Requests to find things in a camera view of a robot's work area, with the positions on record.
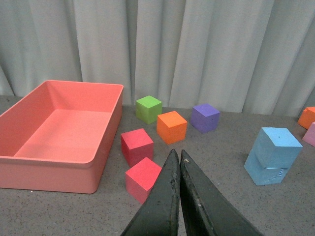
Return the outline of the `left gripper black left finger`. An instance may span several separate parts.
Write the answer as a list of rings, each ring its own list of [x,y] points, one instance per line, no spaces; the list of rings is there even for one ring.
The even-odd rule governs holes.
[[[153,188],[123,236],[176,236],[179,227],[180,163],[172,149]]]

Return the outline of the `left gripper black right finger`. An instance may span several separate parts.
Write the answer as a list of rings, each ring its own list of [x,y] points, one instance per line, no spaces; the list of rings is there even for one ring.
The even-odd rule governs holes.
[[[189,154],[181,153],[180,197],[188,236],[261,236],[215,187]]]

